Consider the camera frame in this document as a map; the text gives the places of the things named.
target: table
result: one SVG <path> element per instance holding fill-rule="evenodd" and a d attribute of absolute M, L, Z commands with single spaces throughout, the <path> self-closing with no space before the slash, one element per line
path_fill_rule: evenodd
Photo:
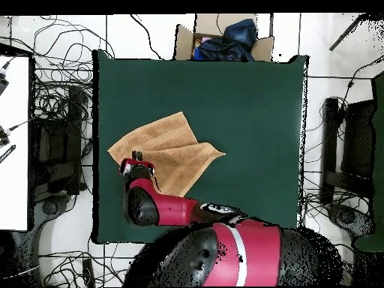
<path fill-rule="evenodd" d="M 11 57 L 0 55 L 0 65 Z M 29 120 L 29 58 L 17 57 L 7 68 L 9 82 L 0 95 L 0 125 L 4 129 Z M 29 210 L 29 123 L 13 131 L 0 155 L 16 149 L 0 163 L 0 230 L 27 230 Z"/>
<path fill-rule="evenodd" d="M 296 227 L 304 56 L 289 63 L 93 56 L 94 242 L 150 243 L 169 229 L 125 220 L 124 178 L 107 150 L 133 129 L 179 111 L 199 142 L 226 153 L 186 197 Z"/>

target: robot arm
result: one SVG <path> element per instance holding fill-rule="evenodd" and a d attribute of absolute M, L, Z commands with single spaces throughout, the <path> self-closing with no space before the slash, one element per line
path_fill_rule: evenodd
<path fill-rule="evenodd" d="M 185 227 L 245 216 L 238 208 L 158 193 L 152 183 L 153 165 L 143 161 L 141 153 L 134 151 L 132 157 L 124 159 L 120 166 L 120 173 L 125 176 L 127 221 L 139 226 Z"/>
<path fill-rule="evenodd" d="M 158 193 L 141 153 L 123 160 L 125 217 L 139 226 L 179 226 L 147 244 L 123 287 L 246 287 L 338 284 L 340 254 L 308 229 L 282 229 L 238 208 Z M 334 276 L 323 279 L 327 270 Z"/>

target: black border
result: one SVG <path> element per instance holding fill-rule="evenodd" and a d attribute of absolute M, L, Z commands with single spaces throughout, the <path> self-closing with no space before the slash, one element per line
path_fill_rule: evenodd
<path fill-rule="evenodd" d="M 305 195 L 304 195 L 304 164 L 305 164 L 305 137 L 307 136 L 305 132 L 305 128 L 307 127 L 307 108 L 308 108 L 308 66 L 309 66 L 309 56 L 308 55 L 296 55 L 295 58 L 298 56 L 304 56 L 305 57 L 305 63 L 304 63 L 304 79 L 303 79 L 303 105 L 301 110 L 301 116 L 302 116 L 302 126 L 301 126 L 301 140 L 300 140 L 300 154 L 298 156 L 298 215 L 300 215 L 300 221 L 298 222 L 299 226 L 302 226 L 303 221 L 303 205 L 305 201 Z"/>
<path fill-rule="evenodd" d="M 375 169 L 375 161 L 376 161 L 376 158 L 375 158 L 376 128 L 374 127 L 373 120 L 374 120 L 374 116 L 377 114 L 377 110 L 379 109 L 379 106 L 377 103 L 377 85 L 376 85 L 376 81 L 377 81 L 377 79 L 379 79 L 379 77 L 384 77 L 384 71 L 379 73 L 373 79 L 370 80 L 370 84 L 372 87 L 372 100 L 373 100 L 373 112 L 371 113 L 370 118 L 369 118 L 370 129 L 373 132 L 372 133 L 372 151 L 370 153 L 370 157 L 372 158 L 371 163 L 370 163 L 370 176 L 372 178 L 373 187 L 374 187 L 374 169 Z M 375 217 L 374 217 L 374 213 L 375 213 L 374 202 L 375 202 L 375 195 L 373 194 L 373 198 L 369 200 L 370 204 L 368 206 L 368 208 L 370 209 L 371 215 L 373 215 L 373 219 L 375 219 Z M 377 234 L 376 221 L 374 223 L 375 223 L 375 232 L 373 233 L 372 236 L 375 236 Z"/>
<path fill-rule="evenodd" d="M 92 218 L 93 225 L 91 231 L 91 240 L 98 243 L 99 230 L 99 60 L 98 49 L 92 50 L 93 79 L 92 79 L 92 138 L 93 138 L 93 203 Z"/>
<path fill-rule="evenodd" d="M 2 56 L 25 56 L 28 57 L 28 120 L 32 119 L 33 109 L 35 108 L 35 57 L 31 52 L 18 49 L 14 46 L 0 43 L 0 55 Z M 32 123 L 28 122 L 28 199 L 27 199 L 27 231 L 34 227 L 34 185 L 30 176 L 32 175 L 32 146 L 36 143 L 32 133 Z"/>

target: white stripe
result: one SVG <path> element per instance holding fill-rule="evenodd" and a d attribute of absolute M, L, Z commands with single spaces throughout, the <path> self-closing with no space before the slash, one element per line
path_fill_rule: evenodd
<path fill-rule="evenodd" d="M 233 237 L 235 238 L 239 259 L 240 257 L 242 258 L 242 262 L 238 262 L 238 278 L 236 287 L 243 287 L 245 285 L 245 278 L 247 278 L 247 254 L 245 253 L 244 242 L 237 229 L 226 224 L 224 225 L 231 231 Z"/>

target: wire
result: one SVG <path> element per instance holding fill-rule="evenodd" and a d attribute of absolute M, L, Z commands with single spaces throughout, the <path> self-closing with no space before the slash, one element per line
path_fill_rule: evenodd
<path fill-rule="evenodd" d="M 219 32 L 220 32 L 220 34 L 221 35 L 223 35 L 223 32 L 221 32 L 221 30 L 220 30 L 220 28 L 219 28 L 219 13 L 217 14 L 217 18 L 216 18 L 216 26 L 217 26 L 217 28 L 219 29 Z"/>
<path fill-rule="evenodd" d="M 105 287 L 105 244 L 103 244 L 103 288 Z"/>
<path fill-rule="evenodd" d="M 89 192 L 91 195 L 93 195 L 92 191 L 89 190 L 89 186 L 87 185 L 86 177 L 84 176 L 84 171 L 83 171 L 83 169 L 81 170 L 81 174 L 82 174 L 82 180 L 84 180 L 84 184 L 85 184 L 85 186 L 87 187 L 88 192 Z"/>
<path fill-rule="evenodd" d="M 304 161 L 306 164 L 312 164 L 313 162 L 317 162 L 319 161 L 321 158 L 323 157 L 323 155 L 321 154 L 319 159 L 316 159 L 316 160 L 312 160 L 312 161 Z"/>
<path fill-rule="evenodd" d="M 350 247 L 348 245 L 337 243 L 337 244 L 334 244 L 334 246 L 343 246 L 344 248 L 347 248 L 348 250 L 350 250 L 352 253 L 355 253 L 355 250 L 353 249 L 353 247 Z"/>
<path fill-rule="evenodd" d="M 9 61 L 7 61 L 4 65 L 3 65 L 3 67 L 2 67 L 2 69 L 3 70 L 6 70 L 7 68 L 8 68 L 8 66 L 9 66 L 9 64 L 11 63 L 11 61 L 13 60 L 13 59 L 15 59 L 17 56 L 14 56 L 13 58 L 11 58 Z"/>
<path fill-rule="evenodd" d="M 160 60 L 164 60 L 161 56 L 159 56 L 159 54 L 154 50 L 152 49 L 152 44 L 151 44 L 151 37 L 149 35 L 149 32 L 148 32 L 148 29 L 138 20 L 138 19 L 135 19 L 134 15 L 133 14 L 130 14 L 130 17 L 135 20 L 144 30 L 145 32 L 147 32 L 147 35 L 148 35 L 148 41 L 149 41 L 149 48 L 151 49 L 151 51 L 157 55 L 157 57 L 160 59 Z"/>
<path fill-rule="evenodd" d="M 42 20 L 46 20 L 49 22 L 49 25 L 44 26 L 43 28 L 38 29 L 34 34 L 34 42 L 31 46 L 29 46 L 27 43 L 23 42 L 20 39 L 12 38 L 12 41 L 14 43 L 19 44 L 21 47 L 23 47 L 25 50 L 28 50 L 32 53 L 34 57 L 39 57 L 40 59 L 43 59 L 45 62 L 48 62 L 49 67 L 42 67 L 39 63 L 40 60 L 35 60 L 36 68 L 35 68 L 35 74 L 34 74 L 34 100 L 35 103 L 32 106 L 31 113 L 32 118 L 26 122 L 30 122 L 35 119 L 48 119 L 50 121 L 64 121 L 65 124 L 67 124 L 67 134 L 74 135 L 77 133 L 74 133 L 74 129 L 80 127 L 79 137 L 83 140 L 84 149 L 86 148 L 86 141 L 90 140 L 90 138 L 85 137 L 85 131 L 93 122 L 93 115 L 92 115 L 92 105 L 89 104 L 89 101 L 92 102 L 92 58 L 90 56 L 90 52 L 92 51 L 91 48 L 87 47 L 84 43 L 84 36 L 83 34 L 91 34 L 92 36 L 95 36 L 98 38 L 98 49 L 101 49 L 102 42 L 106 43 L 106 47 L 108 48 L 109 52 L 106 52 L 108 56 L 111 58 L 115 58 L 115 53 L 110 45 L 106 40 L 104 40 L 102 37 L 98 36 L 93 31 L 89 30 L 88 28 L 84 27 L 83 25 L 73 25 L 68 21 L 65 21 L 63 19 L 58 19 L 57 16 L 49 16 L 49 17 L 43 17 L 40 16 Z M 43 39 L 43 41 L 46 41 L 46 31 L 51 28 L 55 28 L 57 26 L 60 26 L 61 29 L 69 28 L 69 30 L 64 30 L 62 32 L 59 32 L 56 39 L 52 42 L 49 49 L 46 52 L 38 52 L 37 51 L 37 44 L 39 42 L 39 39 Z M 152 49 L 151 40 L 149 37 L 148 30 L 147 35 L 149 39 L 149 44 Z M 54 49 L 58 46 L 58 42 L 60 39 L 62 39 L 64 36 L 71 36 L 72 38 L 75 35 L 80 35 L 80 42 L 79 43 L 72 43 L 68 48 L 66 52 L 63 52 L 63 56 L 52 56 L 49 54 L 52 54 Z M 7 39 L 7 37 L 0 36 L 0 39 Z M 69 55 L 73 55 L 74 50 L 79 51 L 79 55 L 76 55 L 74 58 L 68 58 Z M 81 101 L 81 103 L 78 103 L 77 100 L 75 103 L 72 103 L 71 96 L 69 95 L 69 89 L 70 87 L 80 87 L 83 94 L 85 95 L 84 100 Z M 75 110 L 78 110 L 81 114 L 81 120 L 79 121 L 73 121 L 70 118 L 68 118 L 68 106 L 69 104 L 72 104 Z M 86 180 L 84 179 L 85 185 L 88 188 L 88 191 L 91 193 L 88 185 L 86 184 Z M 73 205 L 71 208 L 69 208 L 66 212 L 71 211 L 74 209 L 75 205 L 77 203 L 77 196 L 75 196 Z M 94 262 L 96 262 L 98 265 L 103 266 L 104 271 L 104 277 L 106 275 L 112 275 L 112 278 L 117 278 L 122 283 L 121 278 L 114 273 L 114 271 L 109 268 L 109 266 L 105 265 L 105 257 L 103 258 L 104 264 L 102 262 L 98 262 L 90 253 L 89 253 L 89 242 L 88 240 L 88 253 L 78 251 L 79 255 L 76 257 L 65 257 L 64 261 L 59 264 L 59 266 L 56 266 L 52 273 L 46 277 L 45 282 L 52 280 L 53 275 L 58 275 L 61 277 L 64 282 L 60 283 L 61 286 L 66 286 L 68 288 L 75 286 L 76 288 L 79 287 L 78 284 L 78 278 L 84 278 L 86 273 L 79 274 L 76 272 L 76 268 L 74 267 L 74 262 L 77 261 L 80 257 L 90 257 Z M 99 283 L 105 284 L 105 280 L 101 280 L 99 277 L 95 278 L 95 280 Z"/>
<path fill-rule="evenodd" d="M 37 119 L 37 118 L 38 118 L 38 117 L 34 117 L 34 118 L 32 118 L 32 119 L 29 119 L 29 120 L 27 120 L 27 121 L 22 122 L 21 124 L 16 124 L 15 126 L 9 128 L 8 131 L 10 131 L 10 132 L 11 132 L 11 131 L 14 131 L 16 128 L 20 127 L 21 125 L 24 125 L 24 124 L 26 124 L 27 122 L 31 122 L 32 120 L 35 120 L 35 119 Z"/>
<path fill-rule="evenodd" d="M 38 266 L 35 266 L 34 268 L 28 269 L 26 271 L 22 271 L 19 274 L 15 274 L 15 275 L 8 276 L 8 277 L 2 277 L 1 279 L 11 279 L 11 278 L 15 278 L 15 277 L 18 277 L 18 276 L 21 276 L 21 275 L 25 275 L 25 274 L 28 274 L 29 272 L 33 272 L 36 269 L 39 269 L 40 267 L 41 267 L 41 265 L 38 265 Z"/>
<path fill-rule="evenodd" d="M 89 254 L 89 243 L 91 242 L 91 236 L 89 236 L 88 238 L 88 243 L 87 243 L 87 252 Z"/>
<path fill-rule="evenodd" d="M 356 77 L 356 74 L 359 72 L 359 71 L 361 71 L 362 69 L 364 69 L 364 68 L 366 68 L 366 67 L 368 67 L 368 66 L 371 66 L 371 65 L 373 65 L 373 64 L 378 64 L 378 63 L 380 63 L 380 62 L 382 62 L 384 60 L 384 54 L 383 55 L 381 55 L 379 58 L 377 58 L 377 59 L 375 59 L 374 61 L 372 61 L 371 63 L 369 63 L 369 64 L 366 64 L 366 65 L 364 65 L 364 66 L 361 66 L 360 68 L 358 68 L 357 70 L 356 70 L 356 72 L 353 74 L 353 76 L 352 76 L 352 79 L 349 81 L 349 83 L 348 83 L 348 86 L 347 86 L 347 89 L 346 89 L 346 93 L 345 93 L 345 96 L 344 96 L 344 100 L 346 100 L 347 99 L 347 96 L 348 96 L 348 92 L 350 91 L 350 88 L 353 86 L 353 80 L 355 79 L 355 77 Z"/>
<path fill-rule="evenodd" d="M 113 252 L 112 257 L 111 257 L 111 269 L 112 269 L 114 272 L 116 272 L 116 271 L 115 271 L 115 269 L 114 269 L 113 266 L 112 266 L 112 261 L 113 261 L 113 257 L 114 257 L 115 254 L 116 254 L 116 251 L 117 251 L 117 247 L 118 247 L 118 246 L 119 246 L 119 243 L 116 244 L 116 246 L 115 246 L 115 251 Z"/>
<path fill-rule="evenodd" d="M 117 278 L 120 281 L 120 283 L 123 284 L 122 279 L 115 273 L 115 271 L 113 271 L 108 265 L 104 265 L 103 263 L 98 262 L 90 253 L 87 253 L 87 252 L 75 250 L 75 251 L 70 251 L 70 252 L 65 252 L 65 253 L 51 253 L 51 254 L 46 254 L 46 255 L 39 255 L 39 257 L 51 257 L 51 256 L 55 256 L 58 254 L 74 254 L 74 253 L 79 253 L 79 255 L 65 257 L 65 259 L 61 262 L 61 264 L 57 265 L 52 270 L 52 272 L 44 278 L 44 280 L 43 280 L 44 286 L 48 285 L 48 283 L 52 279 L 52 276 L 57 275 L 57 274 L 64 276 L 63 272 L 70 272 L 73 275 L 73 280 L 72 280 L 72 282 L 68 281 L 64 284 L 67 284 L 68 288 L 71 286 L 71 284 L 75 284 L 75 287 L 79 288 L 79 286 L 77 284 L 77 278 L 84 278 L 86 276 L 83 273 L 79 274 L 76 272 L 75 268 L 73 267 L 73 261 L 78 260 L 78 259 L 82 259 L 84 257 L 89 257 L 92 259 L 92 261 L 94 261 L 98 265 L 103 266 L 104 271 L 105 271 L 105 269 L 107 269 L 109 271 L 110 275 L 113 275 L 114 278 Z M 63 268 L 63 266 L 66 266 L 66 265 L 70 265 L 71 269 Z M 96 277 L 95 280 L 99 281 L 101 284 L 103 283 L 103 281 L 100 280 L 99 277 Z"/>
<path fill-rule="evenodd" d="M 324 118 L 323 118 L 323 108 L 324 108 L 325 105 L 326 105 L 326 100 L 324 100 L 324 103 L 322 103 L 322 106 L 319 109 L 319 115 L 321 117 L 321 122 L 319 123 L 319 126 L 306 130 L 305 131 L 306 133 L 309 132 L 309 131 L 315 131 L 316 129 L 320 128 L 320 126 L 323 124 L 323 121 L 324 121 Z"/>

